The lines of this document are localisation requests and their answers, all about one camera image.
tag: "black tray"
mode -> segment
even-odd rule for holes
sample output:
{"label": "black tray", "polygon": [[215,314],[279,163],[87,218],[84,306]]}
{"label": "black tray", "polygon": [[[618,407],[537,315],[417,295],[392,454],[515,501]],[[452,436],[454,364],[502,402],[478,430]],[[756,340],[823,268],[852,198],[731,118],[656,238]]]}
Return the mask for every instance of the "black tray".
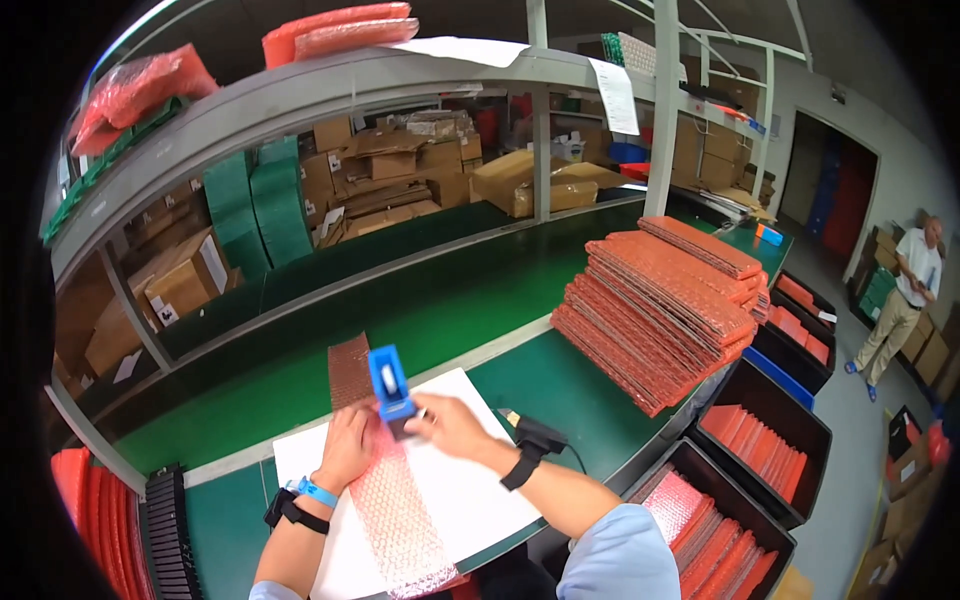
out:
{"label": "black tray", "polygon": [[[833,304],[830,304],[829,302],[827,302],[827,299],[826,299],[826,298],[824,298],[824,297],[821,296],[820,294],[817,294],[817,291],[816,291],[816,290],[814,290],[813,288],[811,288],[809,285],[803,283],[803,282],[800,280],[799,277],[793,275],[793,274],[790,273],[789,271],[780,271],[780,274],[777,276],[777,279],[774,280],[774,284],[773,284],[772,286],[770,286],[770,290],[771,290],[771,291],[777,289],[777,282],[778,282],[778,281],[780,280],[780,278],[783,277],[783,276],[788,276],[788,277],[790,277],[791,279],[793,279],[794,281],[797,282],[797,285],[799,285],[800,287],[804,288],[807,292],[809,292],[811,295],[813,295],[813,305],[814,305],[814,306],[816,306],[817,308],[819,308],[820,310],[822,310],[822,311],[824,311],[824,312],[826,312],[826,313],[829,313],[829,314],[833,315],[834,317],[836,316],[837,310],[836,310],[836,308],[833,307]],[[832,322],[830,322],[830,321],[824,321],[824,320],[822,320],[818,315],[815,315],[815,314],[811,313],[809,310],[807,310],[807,308],[806,308],[805,306],[801,306],[801,308],[803,309],[803,311],[804,311],[806,314],[808,314],[808,315],[810,315],[811,317],[813,317],[814,319],[816,319],[816,320],[817,320],[817,323],[823,324],[823,326],[826,327],[826,328],[827,328],[827,331],[829,331],[830,333],[836,331],[836,328],[837,328],[836,323],[832,323]]]}
{"label": "black tray", "polygon": [[810,332],[810,335],[827,346],[829,350],[827,363],[824,365],[799,342],[772,323],[763,325],[757,330],[751,346],[816,396],[836,368],[836,341],[833,339],[833,334],[820,323],[819,319],[811,317],[808,312],[777,290],[770,292],[770,304],[786,308],[793,316],[800,319],[801,325]]}
{"label": "black tray", "polygon": [[689,439],[682,438],[670,446],[622,497],[626,499],[632,496],[667,462],[671,463],[691,486],[699,492],[709,494],[721,515],[735,519],[741,527],[751,530],[757,546],[767,552],[776,550],[779,553],[766,576],[750,594],[750,599],[760,600],[769,596],[790,564],[797,542]]}
{"label": "black tray", "polygon": [[797,484],[793,502],[787,503],[752,468],[703,428],[701,420],[709,406],[690,425],[690,439],[785,529],[802,525],[813,513],[813,506],[820,494],[820,485],[827,471],[832,432],[764,372],[745,360],[737,364],[727,385],[713,398],[711,406],[730,404],[741,405],[785,442],[806,454],[806,466]]}

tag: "doorway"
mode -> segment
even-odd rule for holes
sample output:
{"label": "doorway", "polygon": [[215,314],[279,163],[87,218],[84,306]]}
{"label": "doorway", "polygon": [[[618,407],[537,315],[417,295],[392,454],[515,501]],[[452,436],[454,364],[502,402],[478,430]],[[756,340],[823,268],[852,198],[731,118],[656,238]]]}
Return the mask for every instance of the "doorway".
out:
{"label": "doorway", "polygon": [[876,154],[797,111],[778,218],[847,264],[874,192]]}

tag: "light blue sleeve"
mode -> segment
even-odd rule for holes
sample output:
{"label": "light blue sleeve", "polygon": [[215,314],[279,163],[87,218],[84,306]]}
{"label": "light blue sleeve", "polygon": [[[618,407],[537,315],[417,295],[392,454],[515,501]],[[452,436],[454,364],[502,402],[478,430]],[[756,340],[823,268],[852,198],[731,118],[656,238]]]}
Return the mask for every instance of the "light blue sleeve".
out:
{"label": "light blue sleeve", "polygon": [[250,600],[303,600],[292,589],[273,581],[261,581],[250,590]]}
{"label": "light blue sleeve", "polygon": [[621,504],[573,547],[558,600],[680,600],[680,576],[670,547],[647,509]]}

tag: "green workbench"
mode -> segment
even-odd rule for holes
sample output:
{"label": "green workbench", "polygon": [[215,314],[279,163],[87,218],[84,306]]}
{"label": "green workbench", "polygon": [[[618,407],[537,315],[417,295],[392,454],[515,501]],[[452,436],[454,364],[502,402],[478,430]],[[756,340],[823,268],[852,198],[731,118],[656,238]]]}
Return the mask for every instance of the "green workbench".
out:
{"label": "green workbench", "polygon": [[[271,332],[258,336],[255,331],[238,341],[253,338],[243,351],[270,362],[257,365],[251,359],[246,374],[184,403],[117,446],[145,470],[175,460],[192,468],[320,417],[329,412],[326,348],[362,328],[374,347],[396,343],[406,371],[425,372],[548,313],[563,299],[564,286],[583,271],[584,242],[635,228],[641,212],[641,203],[624,204],[504,235],[318,302],[287,325],[275,329],[271,324],[264,327]],[[775,248],[760,242],[753,228],[739,228],[721,239],[759,258],[773,279],[792,242],[784,238]],[[277,357],[276,349],[287,344],[296,352]],[[491,408],[508,406],[565,432],[588,474],[608,485],[617,478],[636,480],[692,418],[684,414],[689,401],[646,417],[553,330],[471,369],[468,376]],[[217,426],[209,427],[213,422]],[[577,467],[566,454],[558,462]],[[187,490],[190,536],[207,598],[249,592],[269,535],[261,518],[275,489],[276,467],[268,459]],[[472,570],[544,526],[531,524],[458,567]]]}

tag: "man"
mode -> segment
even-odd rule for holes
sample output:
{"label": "man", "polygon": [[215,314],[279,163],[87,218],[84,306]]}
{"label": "man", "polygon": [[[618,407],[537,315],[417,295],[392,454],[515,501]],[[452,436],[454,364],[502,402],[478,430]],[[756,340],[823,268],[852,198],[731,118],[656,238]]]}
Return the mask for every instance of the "man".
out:
{"label": "man", "polygon": [[[463,401],[453,397],[413,396],[432,420],[407,421],[405,429],[433,443],[440,451],[507,475],[520,460],[520,451],[494,439]],[[326,437],[324,459],[310,480],[321,488],[321,500],[304,493],[294,501],[310,515],[329,521],[347,485],[370,465],[367,440],[380,425],[370,406],[353,405],[337,411]],[[647,509],[623,504],[615,493],[581,472],[542,462],[516,489],[556,530],[578,540],[560,584],[544,588],[520,565],[498,569],[499,580],[479,582],[482,598],[540,600],[620,600],[638,597],[680,600],[680,577],[670,547]],[[326,536],[283,517],[267,540],[253,578],[251,600],[306,598],[317,577]],[[533,565],[526,557],[521,558]]]}
{"label": "man", "polygon": [[867,393],[871,402],[876,402],[876,383],[890,359],[910,336],[920,320],[921,311],[935,301],[940,292],[944,264],[937,252],[937,244],[942,235],[943,227],[937,217],[927,219],[924,228],[910,229],[903,235],[897,244],[897,264],[900,265],[897,287],[883,303],[876,326],[863,348],[856,358],[844,365],[848,373],[863,371],[876,354],[874,365],[867,373]]}

